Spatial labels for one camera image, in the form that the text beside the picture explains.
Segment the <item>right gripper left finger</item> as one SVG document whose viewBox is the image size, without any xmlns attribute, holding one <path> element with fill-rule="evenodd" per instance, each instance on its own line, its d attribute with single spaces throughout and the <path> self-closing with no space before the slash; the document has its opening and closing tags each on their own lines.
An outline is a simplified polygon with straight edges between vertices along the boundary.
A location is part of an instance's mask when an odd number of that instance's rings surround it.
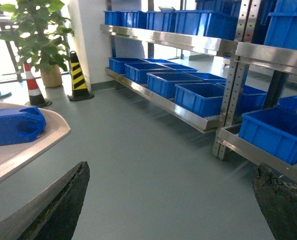
<svg viewBox="0 0 297 240">
<path fill-rule="evenodd" d="M 0 222 L 0 240 L 72 239 L 90 180 L 86 161 Z"/>
</svg>

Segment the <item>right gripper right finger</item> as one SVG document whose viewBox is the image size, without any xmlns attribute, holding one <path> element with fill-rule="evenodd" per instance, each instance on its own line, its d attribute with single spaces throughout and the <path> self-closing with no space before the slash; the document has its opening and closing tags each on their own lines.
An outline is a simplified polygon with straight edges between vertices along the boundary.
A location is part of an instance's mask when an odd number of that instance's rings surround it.
<svg viewBox="0 0 297 240">
<path fill-rule="evenodd" d="M 297 182 L 262 163 L 252 188 L 273 237 L 297 240 Z"/>
</svg>

